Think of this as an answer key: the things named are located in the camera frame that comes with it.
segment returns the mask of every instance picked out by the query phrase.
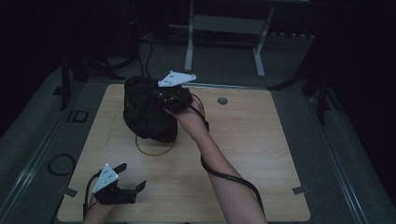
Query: dark floor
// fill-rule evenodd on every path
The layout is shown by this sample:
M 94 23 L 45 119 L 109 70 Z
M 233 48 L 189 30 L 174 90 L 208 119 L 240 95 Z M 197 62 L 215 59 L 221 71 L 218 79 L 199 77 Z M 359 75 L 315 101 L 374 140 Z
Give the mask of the dark floor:
M 175 41 L 161 43 L 155 36 L 148 70 L 161 79 L 170 70 L 183 72 L 185 42 L 175 33 Z M 205 42 L 195 46 L 192 73 L 195 83 L 260 88 L 292 77 L 312 39 L 270 35 L 262 60 L 266 77 L 256 76 L 251 48 Z M 142 59 L 149 46 L 142 45 Z M 110 58 L 112 63 L 119 58 Z M 137 65 L 119 71 L 125 77 L 140 75 Z M 60 111 L 60 96 L 52 95 L 61 83 L 60 69 L 51 74 L 19 118 L 1 138 L 0 187 L 1 223 L 59 223 L 55 214 L 62 199 L 58 189 L 67 186 L 70 176 L 52 175 L 47 164 L 67 153 L 77 161 L 95 113 L 110 83 L 122 83 L 92 75 L 87 83 L 72 82 L 72 100 Z M 331 101 L 325 112 L 326 126 L 315 116 L 316 97 L 301 94 L 304 81 L 282 91 L 272 91 L 290 151 L 311 211 L 306 223 L 396 223 L 396 210 L 375 175 L 358 136 L 343 111 Z M 72 110 L 89 112 L 86 122 L 67 122 Z M 60 171 L 72 163 L 56 161 Z

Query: white bracket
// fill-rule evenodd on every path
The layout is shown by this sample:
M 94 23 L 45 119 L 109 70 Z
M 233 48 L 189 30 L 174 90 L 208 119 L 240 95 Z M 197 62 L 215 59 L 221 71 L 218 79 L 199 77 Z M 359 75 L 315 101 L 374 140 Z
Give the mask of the white bracket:
M 174 87 L 179 84 L 183 84 L 189 81 L 193 81 L 197 78 L 196 75 L 176 73 L 171 71 L 162 81 L 158 82 L 159 87 Z
M 99 175 L 98 180 L 96 181 L 95 186 L 93 186 L 92 193 L 96 193 L 118 179 L 119 175 L 117 175 L 113 168 L 111 168 L 110 165 L 106 163 L 102 173 Z

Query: light wood surface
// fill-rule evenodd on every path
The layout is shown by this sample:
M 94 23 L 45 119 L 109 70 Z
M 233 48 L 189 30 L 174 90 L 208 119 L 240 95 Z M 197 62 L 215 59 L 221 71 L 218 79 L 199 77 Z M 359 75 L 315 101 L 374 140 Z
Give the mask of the light wood surface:
M 193 88 L 202 100 L 210 132 L 224 155 L 262 195 L 269 221 L 306 221 L 310 218 L 276 108 L 269 91 Z M 218 103 L 228 99 L 227 105 Z M 224 217 L 200 163 L 195 143 L 178 127 L 177 140 L 167 154 L 150 157 L 137 150 L 135 135 L 122 118 L 123 85 L 109 85 L 69 188 L 79 191 L 76 199 L 64 197 L 58 218 L 81 221 L 85 188 L 91 176 L 106 163 L 120 173 L 119 187 L 132 189 L 147 180 L 135 204 L 119 205 L 109 221 L 119 222 L 222 222 Z M 161 152 L 168 145 L 138 139 L 149 152 Z

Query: dark background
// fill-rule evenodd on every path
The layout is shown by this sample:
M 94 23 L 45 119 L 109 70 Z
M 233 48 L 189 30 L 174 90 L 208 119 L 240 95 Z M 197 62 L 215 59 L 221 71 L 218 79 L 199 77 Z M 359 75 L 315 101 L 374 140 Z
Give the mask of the dark background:
M 202 2 L 201 10 L 208 14 L 216 9 L 224 14 L 261 16 L 257 8 L 240 10 L 238 1 L 229 3 L 224 11 L 220 7 L 224 1 L 214 7 Z M 281 4 L 270 32 L 316 36 L 304 66 L 324 66 L 331 71 L 329 85 L 396 203 L 395 6 L 390 0 L 312 2 L 329 5 Z M 332 7 L 340 2 L 342 7 Z M 121 44 L 131 39 L 126 21 L 138 18 L 166 37 L 167 24 L 188 24 L 188 7 L 189 1 L 183 0 L 1 1 L 0 135 L 60 66 L 66 46 L 72 44 L 96 60 L 106 60 L 105 54 L 130 53 L 136 43 Z

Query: black bag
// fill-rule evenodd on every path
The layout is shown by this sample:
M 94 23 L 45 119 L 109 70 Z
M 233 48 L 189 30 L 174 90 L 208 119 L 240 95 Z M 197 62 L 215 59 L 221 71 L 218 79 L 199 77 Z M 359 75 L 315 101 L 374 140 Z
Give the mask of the black bag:
M 125 123 L 137 136 L 171 143 L 177 137 L 177 120 L 159 105 L 158 80 L 152 77 L 130 77 L 125 81 Z

